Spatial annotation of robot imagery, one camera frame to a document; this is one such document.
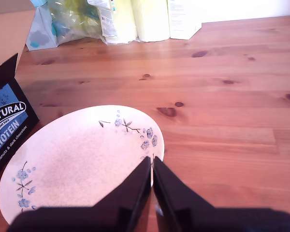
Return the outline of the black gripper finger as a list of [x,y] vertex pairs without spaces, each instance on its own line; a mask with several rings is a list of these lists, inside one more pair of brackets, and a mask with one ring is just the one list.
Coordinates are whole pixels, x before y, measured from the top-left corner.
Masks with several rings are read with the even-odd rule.
[[94,205],[95,232],[132,232],[151,191],[151,160],[144,158],[112,192]]
[[163,215],[173,232],[195,232],[196,212],[214,207],[186,186],[158,157],[153,160],[153,187]]

